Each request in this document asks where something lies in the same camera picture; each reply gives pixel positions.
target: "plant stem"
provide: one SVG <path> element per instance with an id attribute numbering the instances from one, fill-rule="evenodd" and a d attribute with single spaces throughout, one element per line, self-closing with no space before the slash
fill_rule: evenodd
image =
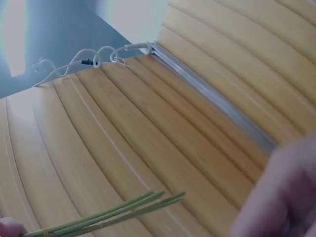
<path id="1" fill-rule="evenodd" d="M 129 219 L 138 218 L 138 217 L 140 217 L 142 215 L 145 215 L 145 214 L 148 214 L 150 212 L 156 211 L 158 209 L 161 209 L 161 208 L 173 205 L 175 203 L 178 203 L 178 202 L 182 201 L 182 199 L 183 199 L 183 197 L 169 198 L 168 202 L 163 200 L 163 201 L 161 201 L 159 203 L 155 203 L 153 205 L 144 207 L 144 208 L 142 208 L 140 210 L 137 210 L 135 212 L 132 212 L 132 213 L 126 214 L 124 216 L 118 217 L 118 218 L 116 218 L 114 220 L 111 220 L 111 221 L 108 221 L 108 222 L 104 222 L 104 223 L 101 223 L 101 224 L 98 224 L 98 225 L 86 227 L 86 228 L 83 228 L 81 230 L 78 230 L 78 231 L 75 231 L 75 232 L 63 235 L 63 237 L 76 237 L 76 236 L 84 235 L 84 234 L 89 233 L 91 231 L 95 231 L 95 230 L 102 229 L 102 228 L 107 227 L 107 226 L 115 225 L 115 224 L 127 221 Z"/>
<path id="2" fill-rule="evenodd" d="M 85 222 L 85 221 L 89 221 L 91 219 L 95 219 L 97 217 L 103 216 L 105 214 L 108 214 L 108 213 L 111 213 L 113 211 L 119 210 L 120 208 L 124 208 L 124 207 L 126 207 L 128 205 L 131 205 L 131 204 L 133 204 L 135 202 L 138 202 L 139 200 L 145 199 L 145 198 L 147 198 L 148 196 L 150 196 L 152 194 L 154 194 L 154 192 L 153 191 L 149 191 L 149 192 L 147 192 L 145 194 L 142 194 L 141 196 L 139 196 L 137 198 L 134 198 L 134 199 L 132 199 L 130 201 L 126 201 L 123 204 L 121 204 L 119 206 L 116 206 L 116 207 L 114 207 L 114 208 L 112 208 L 110 210 L 107 210 L 107 211 L 104 211 L 104 212 L 100 212 L 98 214 L 94 214 L 94 215 L 88 216 L 86 218 L 82 218 L 80 220 L 71 221 L 71 222 L 68 222 L 68 223 L 63 224 L 63 225 L 51 227 L 51 228 L 48 228 L 47 231 L 49 233 L 52 233 L 52 232 L 55 232 L 55 231 L 59 231 L 59 230 L 71 227 L 73 225 L 77 225 L 77 224 Z M 23 237 L 37 237 L 37 236 L 43 236 L 43 230 L 35 231 L 35 232 L 31 232 L 31 233 L 27 233 L 27 234 L 23 235 Z"/>
<path id="3" fill-rule="evenodd" d="M 59 230 L 59 231 L 55 231 L 53 233 L 53 235 L 55 237 L 62 236 L 64 234 L 80 230 L 80 229 L 82 229 L 84 227 L 91 226 L 91 225 L 96 224 L 96 223 L 98 223 L 100 221 L 107 220 L 109 218 L 112 218 L 114 216 L 120 215 L 120 214 L 122 214 L 124 212 L 130 211 L 132 209 L 136 209 L 136 208 L 138 208 L 140 206 L 143 206 L 143 205 L 145 205 L 145 204 L 147 204 L 149 202 L 152 202 L 152 201 L 160 198 L 162 195 L 164 195 L 164 193 L 165 193 L 164 191 L 160 191 L 158 193 L 152 194 L 152 195 L 150 195 L 150 196 L 148 196 L 148 197 L 146 197 L 144 199 L 141 199 L 141 200 L 139 200 L 137 202 L 134 202 L 134 203 L 132 203 L 132 204 L 130 204 L 128 206 L 125 206 L 125 207 L 122 207 L 122 208 L 120 208 L 118 210 L 106 213 L 103 216 L 100 216 L 100 217 L 97 217 L 97 218 L 94 218 L 94 219 L 90 219 L 90 220 L 85 221 L 85 222 L 81 222 L 79 224 L 67 227 L 67 228 Z"/>

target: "wooden slat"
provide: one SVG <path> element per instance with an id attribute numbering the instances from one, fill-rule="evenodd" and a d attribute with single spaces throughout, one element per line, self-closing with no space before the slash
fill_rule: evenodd
<path id="1" fill-rule="evenodd" d="M 76 75 L 55 80 L 54 86 L 76 131 L 123 199 L 148 189 L 165 190 L 167 196 L 171 195 L 103 114 Z M 141 221 L 157 237 L 211 236 L 182 205 L 157 211 Z"/>
<path id="2" fill-rule="evenodd" d="M 194 4 L 192 0 L 174 0 L 171 5 L 238 42 L 316 104 L 316 66 L 280 38 L 214 0 L 196 0 Z"/>
<path id="3" fill-rule="evenodd" d="M 147 86 L 170 103 L 181 116 L 185 117 L 198 131 L 207 137 L 226 157 L 241 169 L 247 177 L 256 182 L 261 175 L 261 170 L 242 152 L 227 136 L 212 124 L 203 114 L 195 109 L 188 101 L 160 80 L 156 75 L 130 58 L 126 63 L 129 69 L 137 75 Z"/>
<path id="4" fill-rule="evenodd" d="M 300 132 L 250 86 L 184 38 L 162 27 L 160 44 L 219 90 L 276 141 L 288 142 Z"/>
<path id="5" fill-rule="evenodd" d="M 314 105 L 282 77 L 238 44 L 206 24 L 174 8 L 169 9 L 165 25 L 192 42 L 256 89 L 302 131 L 316 131 Z"/>
<path id="6" fill-rule="evenodd" d="M 197 108 L 203 115 L 212 121 L 236 145 L 250 156 L 260 167 L 265 167 L 268 161 L 265 154 L 239 127 L 235 126 L 227 116 L 221 113 L 205 97 L 200 95 L 193 87 L 186 84 L 163 64 L 151 56 L 138 56 L 135 58 L 142 65 L 157 75 L 168 86 L 177 91 L 183 98 Z"/>
<path id="7" fill-rule="evenodd" d="M 33 113 L 32 90 L 7 99 L 12 147 L 32 209 L 42 228 L 80 218 L 50 160 Z"/>
<path id="8" fill-rule="evenodd" d="M 262 25 L 316 63 L 316 28 L 293 11 L 274 0 L 217 1 Z"/>
<path id="9" fill-rule="evenodd" d="M 316 26 L 316 2 L 314 0 L 275 0 Z"/>
<path id="10" fill-rule="evenodd" d="M 242 207 L 253 185 L 218 149 L 127 67 L 109 64 L 101 68 L 202 174 Z"/>
<path id="11" fill-rule="evenodd" d="M 173 193 L 187 191 L 184 205 L 216 236 L 229 236 L 229 228 L 237 215 L 237 209 L 101 70 L 85 70 L 77 75 L 102 111 L 153 173 Z"/>
<path id="12" fill-rule="evenodd" d="M 40 226 L 25 194 L 17 169 L 9 134 L 6 99 L 0 99 L 0 212 L 22 222 L 28 231 Z"/>
<path id="13" fill-rule="evenodd" d="M 34 112 L 40 132 L 48 154 L 80 214 L 88 216 L 121 204 L 122 199 L 78 136 L 53 85 L 48 83 L 35 89 L 39 95 Z M 138 220 L 101 229 L 95 235 L 152 236 Z"/>

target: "light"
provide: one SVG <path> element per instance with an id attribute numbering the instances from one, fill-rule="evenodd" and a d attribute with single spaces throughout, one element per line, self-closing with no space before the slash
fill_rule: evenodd
<path id="1" fill-rule="evenodd" d="M 8 0 L 3 26 L 3 46 L 11 76 L 25 72 L 24 35 L 26 26 L 25 0 Z"/>

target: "hand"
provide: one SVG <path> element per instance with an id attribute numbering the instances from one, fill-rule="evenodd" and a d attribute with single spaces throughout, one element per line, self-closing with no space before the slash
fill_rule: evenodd
<path id="1" fill-rule="evenodd" d="M 27 233 L 25 227 L 12 218 L 4 217 L 0 219 L 0 236 L 1 237 L 19 237 Z"/>
<path id="2" fill-rule="evenodd" d="M 232 237 L 316 236 L 316 136 L 276 150 Z"/>

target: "electrical cord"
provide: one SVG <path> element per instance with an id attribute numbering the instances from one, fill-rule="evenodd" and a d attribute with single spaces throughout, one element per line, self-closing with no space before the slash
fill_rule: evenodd
<path id="1" fill-rule="evenodd" d="M 110 54 L 110 61 L 109 62 L 103 62 L 102 58 L 100 56 L 101 51 L 103 51 L 105 49 L 109 49 L 109 50 L 112 51 L 112 53 Z M 74 65 L 84 64 L 84 65 L 92 65 L 94 68 L 99 68 L 102 64 L 120 63 L 120 64 L 122 64 L 124 66 L 127 66 L 125 64 L 124 59 L 119 57 L 119 52 L 122 51 L 122 50 L 129 51 L 129 50 L 138 50 L 138 49 L 145 49 L 145 54 L 150 54 L 152 52 L 152 50 L 153 50 L 153 47 L 152 47 L 152 45 L 149 42 L 145 42 L 145 43 L 128 44 L 128 45 L 125 45 L 124 47 L 121 47 L 121 48 L 118 48 L 118 49 L 115 49 L 115 48 L 113 48 L 111 46 L 104 46 L 104 47 L 100 48 L 98 51 L 95 51 L 94 49 L 91 49 L 91 48 L 85 48 L 85 49 L 80 50 L 73 57 L 73 59 L 70 61 L 69 64 L 67 64 L 65 66 L 62 66 L 62 67 L 59 67 L 59 68 L 56 68 L 56 66 L 54 65 L 54 63 L 51 60 L 40 58 L 39 61 L 35 65 L 32 66 L 32 68 L 35 70 L 35 72 L 38 72 L 40 69 L 43 69 L 43 66 L 44 66 L 45 63 L 49 64 L 53 68 L 53 71 L 47 77 L 45 77 L 44 80 L 36 83 L 32 87 L 39 86 L 39 85 L 47 82 L 48 78 L 54 73 L 56 73 L 58 77 L 65 77 L 65 76 L 67 76 L 68 73 L 69 73 L 69 68 L 71 66 L 74 66 Z M 93 53 L 94 54 L 93 60 L 92 61 L 90 59 L 77 60 L 79 58 L 79 56 L 82 53 L 84 53 L 84 52 L 91 52 L 91 53 Z M 64 74 L 59 73 L 60 70 L 63 70 L 63 69 L 66 69 Z"/>

